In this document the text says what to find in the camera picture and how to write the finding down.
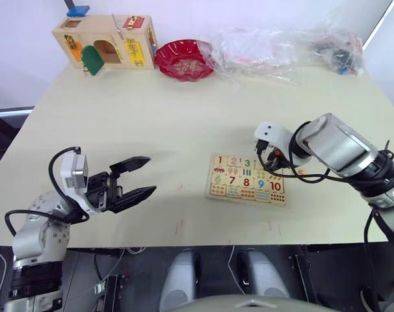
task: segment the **beige table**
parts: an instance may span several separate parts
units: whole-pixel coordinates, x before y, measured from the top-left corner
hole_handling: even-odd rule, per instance
[[[294,131],[332,112],[374,145],[394,151],[394,110],[368,75],[304,68],[300,85],[216,75],[181,83],[158,71],[68,67],[51,85],[0,162],[0,245],[10,245],[3,215],[26,209],[52,189],[47,164],[58,150],[81,146],[89,172],[128,157],[152,161],[120,179],[124,190],[157,185],[136,207],[72,226],[71,247],[361,242],[367,204],[349,185],[286,181],[287,207],[259,207],[205,197],[212,152],[256,156],[254,129],[263,120]],[[305,167],[322,172],[318,162]],[[19,228],[21,216],[13,217]],[[373,226],[371,240],[383,241]]]

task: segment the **cable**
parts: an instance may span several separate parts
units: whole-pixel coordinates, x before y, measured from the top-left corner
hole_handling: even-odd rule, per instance
[[[0,258],[2,259],[2,261],[3,261],[3,275],[2,275],[2,280],[1,280],[1,283],[0,283],[0,294],[1,294],[1,290],[2,290],[2,286],[3,286],[3,282],[5,281],[5,276],[6,276],[6,274],[7,274],[7,261],[5,260],[5,258],[2,256],[2,254],[0,253]]]
[[[100,274],[100,271],[99,271],[98,259],[97,259],[96,256],[97,256],[96,254],[93,255],[93,269],[94,269],[94,272],[96,273],[96,276],[101,281],[103,278],[101,277],[101,274]]]
[[[127,252],[129,252],[131,255],[137,255],[137,254],[140,254],[141,252],[144,252],[145,251],[145,249],[146,249],[146,247],[136,247],[136,248],[139,248],[138,250],[133,250],[132,248],[126,248],[127,249]]]
[[[294,173],[294,176],[296,176],[297,178],[299,178],[299,180],[305,182],[305,183],[309,183],[309,184],[315,184],[315,183],[320,183],[322,180],[326,179],[328,177],[328,174],[330,173],[330,169],[327,168],[327,170],[325,171],[324,175],[322,175],[322,177],[318,178],[317,180],[307,180],[304,179],[302,177],[302,175],[299,175],[298,172],[295,170],[295,165],[294,165],[294,159],[293,159],[293,149],[291,148],[293,142],[295,141],[296,135],[300,132],[300,130],[307,124],[309,124],[310,122],[304,122],[300,127],[298,127],[298,129],[294,132],[294,134],[291,137],[291,140],[289,141],[289,146],[288,146],[288,154],[289,154],[289,166],[291,167],[291,170]]]
[[[288,147],[289,164],[290,164],[291,171],[294,173],[293,175],[277,174],[277,173],[269,170],[267,168],[267,165],[263,161],[262,156],[261,156],[262,152],[267,148],[269,143],[264,140],[257,141],[257,144],[256,144],[257,158],[259,159],[259,162],[261,163],[263,169],[266,172],[268,172],[269,174],[272,174],[273,176],[276,176],[276,177],[297,178],[305,183],[310,183],[310,184],[319,183],[325,179],[331,180],[331,181],[336,181],[336,182],[354,183],[354,184],[379,184],[379,183],[383,183],[383,182],[394,181],[394,176],[390,177],[389,179],[372,179],[372,180],[366,180],[366,179],[357,180],[357,179],[351,179],[348,177],[344,177],[344,178],[331,177],[328,175],[330,173],[329,168],[327,168],[327,170],[325,171],[324,174],[303,174],[303,175],[298,174],[298,172],[296,172],[296,170],[295,170],[295,165],[294,165],[294,160],[293,160],[293,151],[291,149],[291,143],[295,141],[295,138],[296,138],[297,134],[301,131],[301,129],[309,123],[310,122],[304,122],[300,127],[298,127],[298,129],[294,132],[294,134],[292,135],[291,140],[290,140],[290,145]],[[310,180],[305,179],[307,177],[318,177],[318,179],[310,181]]]
[[[54,221],[66,223],[65,219],[60,218],[59,216],[54,216],[54,215],[49,214],[49,213],[43,213],[41,211],[23,210],[23,209],[11,210],[11,211],[8,211],[7,213],[5,213],[5,223],[7,224],[7,227],[9,229],[9,231],[11,232],[12,236],[16,235],[16,231],[15,231],[14,227],[12,226],[12,224],[10,222],[10,216],[11,215],[16,215],[16,214],[44,216],[44,217],[52,219]]]
[[[88,213],[86,213],[84,210],[82,210],[79,207],[79,204],[73,200],[72,198],[70,198],[69,196],[65,195],[65,193],[63,193],[63,191],[61,190],[61,188],[59,187],[59,185],[57,184],[57,181],[55,180],[54,177],[54,171],[53,171],[53,167],[54,167],[54,163],[55,161],[64,153],[67,153],[68,151],[74,151],[75,153],[79,154],[81,152],[80,147],[77,146],[72,146],[70,148],[64,148],[63,150],[59,151],[57,154],[55,154],[53,156],[53,158],[51,158],[49,164],[48,164],[48,176],[49,179],[51,180],[51,184],[53,185],[54,189],[56,190],[56,192],[59,194],[59,196],[62,198],[62,200],[64,200],[69,207],[73,207],[74,209],[79,210],[84,216],[85,218],[82,219],[80,222],[86,222],[90,216],[88,215]]]
[[[57,154],[55,154],[53,156],[53,158],[50,160],[49,164],[48,164],[48,175],[49,175],[51,183],[53,184],[54,189],[57,191],[58,195],[68,204],[69,207],[73,207],[74,209],[79,210],[82,213],[82,215],[85,216],[85,218],[82,219],[78,223],[86,222],[90,218],[88,213],[86,213],[84,210],[82,210],[75,200],[73,200],[69,196],[66,196],[63,193],[63,191],[60,189],[59,185],[57,184],[57,181],[54,178],[53,167],[54,167],[55,161],[57,160],[58,157],[60,157],[64,153],[67,153],[68,151],[74,151],[76,153],[80,153],[81,150],[78,147],[71,147],[71,148],[63,149],[62,151],[59,151]],[[12,236],[16,235],[16,231],[15,231],[12,223],[10,222],[10,215],[14,215],[14,214],[38,215],[38,216],[44,216],[46,218],[49,218],[49,219],[52,219],[52,220],[55,220],[55,221],[58,221],[58,222],[68,223],[68,221],[65,220],[64,218],[60,218],[60,217],[54,216],[54,215],[49,214],[49,213],[43,213],[41,211],[22,210],[22,209],[11,210],[11,211],[9,211],[9,212],[7,212],[5,214],[5,223],[7,224],[7,228],[11,232]]]
[[[369,215],[369,217],[366,221],[365,230],[363,233],[365,244],[363,246],[365,248],[365,258],[366,258],[367,270],[369,271],[369,277],[371,279],[371,295],[372,295],[372,301],[373,301],[373,305],[374,305],[374,312],[380,312],[378,296],[376,295],[376,283],[374,282],[373,262],[372,262],[372,257],[369,252],[369,241],[368,241],[369,227],[371,225],[374,213],[376,213],[375,208],[372,209],[371,214]]]
[[[228,261],[228,268],[229,268],[229,271],[230,271],[231,276],[233,277],[233,280],[235,281],[235,284],[236,284],[237,288],[239,288],[239,290],[240,290],[243,294],[245,294],[244,291],[243,291],[243,289],[242,289],[242,287],[241,287],[241,286],[239,285],[239,283],[237,282],[236,277],[235,277],[235,274],[233,273],[233,271],[232,271],[232,269],[231,269],[231,267],[230,267],[230,261],[231,261],[231,257],[233,256],[234,251],[235,251],[235,245],[233,245],[233,248],[231,249],[231,253],[230,253],[230,257],[229,257],[229,261]]]
[[[113,266],[113,268],[109,271],[109,273],[108,273],[100,282],[104,281],[105,279],[107,279],[107,278],[111,275],[111,273],[113,272],[113,270],[119,265],[119,262],[122,260],[122,257],[124,256],[125,251],[126,251],[126,250],[124,249],[123,252],[122,252],[122,254],[121,254],[120,257],[119,257],[118,262],[116,262],[116,264]],[[81,293],[75,295],[74,297],[71,297],[71,298],[69,298],[69,299],[66,298],[66,301],[65,301],[65,302],[74,300],[74,299],[76,299],[76,298],[78,298],[78,297],[81,297],[81,296],[85,295],[85,294],[88,293],[89,291],[92,291],[96,285],[97,285],[97,283],[94,284],[93,286],[89,287],[89,288],[86,289],[85,291],[83,291],[83,292],[81,292]]]

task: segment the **black cable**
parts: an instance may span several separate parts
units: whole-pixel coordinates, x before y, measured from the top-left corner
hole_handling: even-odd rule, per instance
[[[55,161],[62,154],[67,153],[68,151],[74,151],[76,153],[80,153],[81,149],[79,147],[77,147],[77,146],[73,146],[73,147],[70,147],[70,148],[64,148],[62,151],[59,151],[57,154],[55,154],[53,156],[53,158],[51,158],[51,160],[50,160],[50,162],[48,164],[48,176],[49,176],[49,179],[51,180],[51,183],[53,184],[53,187],[54,187],[55,191],[59,194],[59,196],[62,198],[62,200],[64,200],[68,204],[69,207],[72,207],[74,209],[79,210],[80,213],[85,216],[84,219],[82,219],[80,222],[78,222],[78,223],[82,223],[82,222],[86,222],[90,218],[90,216],[88,215],[88,213],[86,213],[84,210],[82,210],[79,207],[79,204],[75,200],[73,200],[69,196],[65,195],[65,193],[63,193],[63,191],[59,187],[59,185],[58,185],[58,183],[57,183],[57,181],[55,180],[55,177],[54,177],[53,167],[54,167]]]
[[[294,176],[296,176],[299,180],[309,183],[309,184],[315,184],[315,183],[320,183],[322,180],[327,179],[328,174],[330,173],[330,169],[327,168],[325,173],[322,175],[322,177],[318,178],[317,180],[307,180],[303,178],[303,175],[298,174],[298,172],[295,170],[295,165],[294,165],[294,159],[293,159],[293,149],[291,148],[293,142],[295,141],[296,135],[300,132],[300,130],[310,122],[304,122],[298,129],[294,132],[294,134],[291,137],[291,140],[289,141],[289,146],[288,146],[288,154],[289,154],[289,166],[291,170],[294,173]]]
[[[101,274],[99,271],[98,260],[97,260],[95,253],[93,254],[93,268],[94,268],[94,272],[96,273],[96,276],[98,277],[99,281],[103,281],[103,278],[101,277]]]
[[[309,124],[309,123],[310,123],[310,122],[304,122],[300,127],[298,127],[298,129],[297,129],[297,130],[294,132],[294,134],[292,135],[290,142],[294,142],[294,141],[295,141],[295,138],[296,138],[296,135],[301,131],[301,129],[302,129],[305,125],[307,125],[307,124]],[[264,169],[266,172],[268,172],[268,173],[270,173],[270,174],[272,174],[273,176],[276,176],[276,177],[297,178],[297,179],[299,179],[299,180],[301,180],[301,181],[303,181],[303,182],[305,182],[305,183],[310,183],[310,184],[318,183],[318,182],[321,182],[321,181],[323,181],[323,180],[325,180],[325,179],[331,180],[331,181],[335,181],[335,182],[354,183],[354,184],[379,184],[379,183],[383,183],[383,182],[386,182],[386,181],[387,181],[387,179],[372,179],[372,180],[365,180],[365,179],[363,179],[363,180],[357,180],[357,179],[351,179],[351,178],[348,178],[348,177],[343,177],[343,178],[342,178],[342,177],[331,177],[331,176],[328,175],[328,174],[330,173],[330,170],[329,170],[328,168],[327,168],[327,170],[325,171],[324,174],[303,174],[303,175],[300,175],[300,174],[298,174],[298,172],[296,172],[296,170],[295,170],[295,165],[294,165],[294,159],[293,159],[293,152],[292,152],[292,149],[291,149],[291,144],[290,144],[289,147],[288,147],[289,164],[290,164],[290,168],[291,168],[291,170],[293,171],[294,175],[289,175],[289,174],[277,174],[277,173],[275,173],[275,172],[273,172],[273,171],[271,171],[271,170],[269,170],[269,169],[267,168],[267,165],[265,164],[265,162],[263,161],[262,156],[261,156],[262,151],[263,151],[263,149],[259,148],[259,146],[258,146],[258,144],[257,144],[257,151],[256,151],[256,153],[257,153],[257,158],[259,159],[259,162],[261,163],[263,169]],[[310,180],[305,179],[305,178],[307,178],[307,177],[318,177],[318,179],[317,179],[317,180],[310,181]],[[394,181],[394,176],[391,177],[391,178],[389,178],[388,180],[389,180],[389,181]]]
[[[376,210],[372,209],[371,214],[369,215],[369,217],[366,221],[365,231],[363,233],[365,244],[363,246],[365,248],[365,259],[366,259],[367,269],[369,271],[369,277],[371,279],[371,295],[372,295],[372,301],[373,301],[373,305],[374,305],[374,312],[380,312],[378,296],[376,294],[376,283],[374,282],[373,262],[372,262],[371,255],[369,253],[369,241],[368,241],[368,237],[367,237],[368,233],[369,233],[369,226],[371,225],[374,213],[376,213]]]
[[[9,229],[9,231],[11,232],[12,236],[16,235],[16,231],[15,231],[14,227],[12,226],[12,224],[10,223],[10,215],[16,215],[16,214],[44,216],[44,217],[52,219],[54,221],[66,223],[65,219],[60,218],[59,216],[54,216],[49,213],[43,213],[41,211],[23,210],[23,209],[11,210],[11,211],[8,211],[7,213],[5,213],[5,223],[7,224],[7,227]]]

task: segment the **clear plastic bag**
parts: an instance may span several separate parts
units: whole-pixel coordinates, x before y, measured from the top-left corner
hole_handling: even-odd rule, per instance
[[[240,74],[270,76],[291,81],[296,63],[293,43],[284,32],[263,29],[231,29],[203,38],[199,44],[207,65],[237,82]]]
[[[326,64],[338,74],[363,72],[361,40],[341,29],[270,31],[232,29],[198,44],[206,64],[239,85],[241,74],[267,76],[294,83],[299,66]]]
[[[340,75],[363,72],[362,44],[353,32],[332,29],[295,32],[293,36],[301,64],[324,62]]]

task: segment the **blue block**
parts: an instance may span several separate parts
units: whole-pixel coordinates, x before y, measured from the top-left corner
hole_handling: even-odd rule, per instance
[[[90,10],[88,5],[75,5],[67,12],[69,18],[80,18],[86,16],[87,11]]]

